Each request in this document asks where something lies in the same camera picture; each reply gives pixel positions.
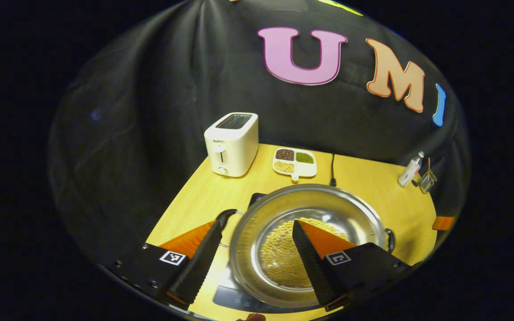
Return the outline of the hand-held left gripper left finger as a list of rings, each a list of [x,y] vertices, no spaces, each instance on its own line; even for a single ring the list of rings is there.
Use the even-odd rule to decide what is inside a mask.
[[[188,309],[220,246],[223,228],[222,219],[213,221],[192,255],[143,243],[105,268],[149,300]]]

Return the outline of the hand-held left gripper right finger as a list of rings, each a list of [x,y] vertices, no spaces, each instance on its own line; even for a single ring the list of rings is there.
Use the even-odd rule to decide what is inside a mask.
[[[304,221],[294,221],[292,239],[326,311],[357,307],[414,270],[374,243],[355,245]]]

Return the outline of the black induction cooktop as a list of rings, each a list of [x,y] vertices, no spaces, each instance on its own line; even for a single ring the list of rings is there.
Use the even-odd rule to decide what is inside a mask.
[[[230,260],[213,302],[260,313],[293,313],[320,307],[292,238],[293,223],[304,221],[334,231],[331,214],[320,207],[274,205],[255,193],[241,213],[229,242]]]

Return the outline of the steel pot with black handles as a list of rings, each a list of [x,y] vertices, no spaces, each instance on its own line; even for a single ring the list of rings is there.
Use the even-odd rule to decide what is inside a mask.
[[[290,185],[249,206],[230,242],[230,272],[247,294],[288,309],[319,306],[292,239],[294,221],[308,223],[355,245],[374,243],[388,252],[392,230],[363,199],[321,184]]]

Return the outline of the clear glass cup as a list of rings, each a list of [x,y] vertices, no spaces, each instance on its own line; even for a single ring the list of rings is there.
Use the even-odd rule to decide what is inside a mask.
[[[422,177],[420,177],[420,180],[418,181],[418,187],[423,194],[427,194],[436,182],[436,175],[433,171],[428,170],[424,173],[424,175],[422,175]]]

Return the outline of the clear bottle with pink label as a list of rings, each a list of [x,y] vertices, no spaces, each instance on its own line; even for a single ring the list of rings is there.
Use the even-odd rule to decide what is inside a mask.
[[[415,175],[422,168],[422,161],[425,154],[423,151],[418,152],[418,154],[410,160],[410,162],[406,165],[402,174],[398,177],[398,185],[404,188],[406,187],[412,179],[414,179]]]

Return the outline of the white divided dish of beans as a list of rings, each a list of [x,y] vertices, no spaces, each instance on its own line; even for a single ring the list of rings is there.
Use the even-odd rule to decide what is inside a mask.
[[[314,154],[297,148],[278,148],[273,154],[273,170],[298,181],[301,177],[316,176],[317,162]]]

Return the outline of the white toaster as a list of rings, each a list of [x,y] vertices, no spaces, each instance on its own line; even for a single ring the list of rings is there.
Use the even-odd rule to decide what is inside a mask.
[[[214,122],[204,132],[212,171],[227,177],[244,176],[259,149],[258,133],[255,113],[230,112]]]

